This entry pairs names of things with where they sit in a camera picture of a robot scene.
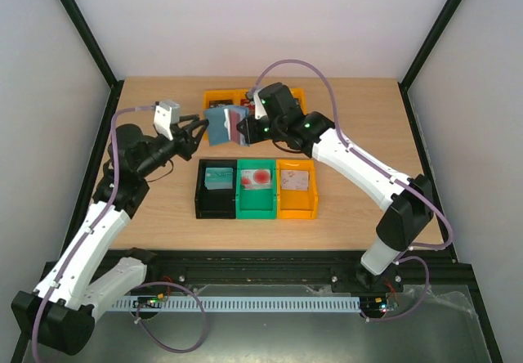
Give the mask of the blue leather card holder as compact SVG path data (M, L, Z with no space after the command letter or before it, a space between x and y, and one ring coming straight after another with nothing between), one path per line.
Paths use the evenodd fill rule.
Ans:
M234 142L246 146L244 134L241 134L237 125L249 116L247 107L237 105L219 106L204 111L204 118L208 120L208 141L210 146L217 146L227 142Z

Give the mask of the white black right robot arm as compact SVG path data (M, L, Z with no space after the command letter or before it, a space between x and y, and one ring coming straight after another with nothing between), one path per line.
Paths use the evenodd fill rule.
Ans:
M375 290L385 270L409 250L432 220L432 186L423 175L411 178L388 167L341 134L335 122L320 112L305 113L290 89L273 83L247 92L254 112L237 128L251 145L283 142L343 175L383 211L376 238L364 252L356 271L358 285Z

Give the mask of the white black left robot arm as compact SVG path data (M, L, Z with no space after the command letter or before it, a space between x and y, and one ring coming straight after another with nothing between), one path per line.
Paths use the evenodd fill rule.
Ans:
M160 289L154 254L131 249L103 276L95 272L118 234L127 226L149 191L147 177L172 158L190 160L208 121L185 115L156 123L156 136L134 124L110 130L110 159L76 236L31 293L20 291L11 309L23 334L38 345L73 356L92 336L96 322L134 289Z

